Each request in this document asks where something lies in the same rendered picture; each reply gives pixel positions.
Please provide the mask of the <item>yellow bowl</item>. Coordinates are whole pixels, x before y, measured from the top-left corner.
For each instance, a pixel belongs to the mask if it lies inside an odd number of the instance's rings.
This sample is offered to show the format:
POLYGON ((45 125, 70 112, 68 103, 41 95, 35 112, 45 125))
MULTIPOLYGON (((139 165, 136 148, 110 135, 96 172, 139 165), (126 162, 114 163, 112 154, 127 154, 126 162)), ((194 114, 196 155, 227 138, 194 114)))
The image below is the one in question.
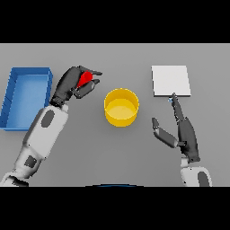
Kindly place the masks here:
POLYGON ((137 96, 127 88, 116 88, 104 99, 104 116, 117 128, 131 125, 137 117, 138 108, 137 96))

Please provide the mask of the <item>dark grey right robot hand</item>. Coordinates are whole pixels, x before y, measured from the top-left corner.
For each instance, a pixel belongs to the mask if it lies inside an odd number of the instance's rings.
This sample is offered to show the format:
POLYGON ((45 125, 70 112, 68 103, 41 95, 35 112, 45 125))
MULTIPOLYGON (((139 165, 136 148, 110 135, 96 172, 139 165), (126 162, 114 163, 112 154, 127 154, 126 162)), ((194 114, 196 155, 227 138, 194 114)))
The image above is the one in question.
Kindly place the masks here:
POLYGON ((183 115, 177 95, 173 93, 170 99, 178 127, 178 137, 161 128, 157 118, 152 118, 154 136, 170 148, 179 147, 181 153, 188 158, 189 163, 199 162, 199 148, 194 127, 189 118, 183 115))

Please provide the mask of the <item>blue tray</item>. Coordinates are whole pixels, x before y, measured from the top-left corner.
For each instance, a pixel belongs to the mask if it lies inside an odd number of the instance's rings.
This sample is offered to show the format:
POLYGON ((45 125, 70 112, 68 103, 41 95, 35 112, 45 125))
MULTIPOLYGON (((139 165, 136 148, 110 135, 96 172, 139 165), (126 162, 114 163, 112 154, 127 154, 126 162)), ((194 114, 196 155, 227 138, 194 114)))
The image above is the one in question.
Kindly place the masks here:
POLYGON ((52 79, 49 67, 12 67, 0 111, 0 129, 27 131, 38 111, 49 105, 52 79))

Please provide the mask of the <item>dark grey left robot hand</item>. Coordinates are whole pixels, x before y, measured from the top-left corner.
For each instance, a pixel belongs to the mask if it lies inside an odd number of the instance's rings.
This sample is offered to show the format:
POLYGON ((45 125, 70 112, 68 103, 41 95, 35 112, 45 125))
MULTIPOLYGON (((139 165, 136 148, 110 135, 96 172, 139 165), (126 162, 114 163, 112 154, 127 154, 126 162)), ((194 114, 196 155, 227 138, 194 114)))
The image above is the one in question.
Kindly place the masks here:
POLYGON ((84 66, 70 67, 59 80, 56 91, 49 104, 61 108, 66 101, 70 100, 72 95, 74 95, 76 99, 82 99, 90 93, 100 80, 93 79, 78 87, 77 84, 79 83, 81 76, 86 72, 89 72, 92 75, 102 75, 102 72, 91 70, 84 66))

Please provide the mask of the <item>pale square measuring scale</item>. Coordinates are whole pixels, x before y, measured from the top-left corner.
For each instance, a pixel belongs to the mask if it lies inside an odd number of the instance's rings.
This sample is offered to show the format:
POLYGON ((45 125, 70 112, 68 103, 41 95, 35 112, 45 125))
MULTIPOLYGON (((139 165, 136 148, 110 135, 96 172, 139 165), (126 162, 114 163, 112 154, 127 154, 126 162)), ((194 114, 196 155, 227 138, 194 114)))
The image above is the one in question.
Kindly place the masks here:
POLYGON ((154 96, 191 96, 186 66, 152 66, 154 96))

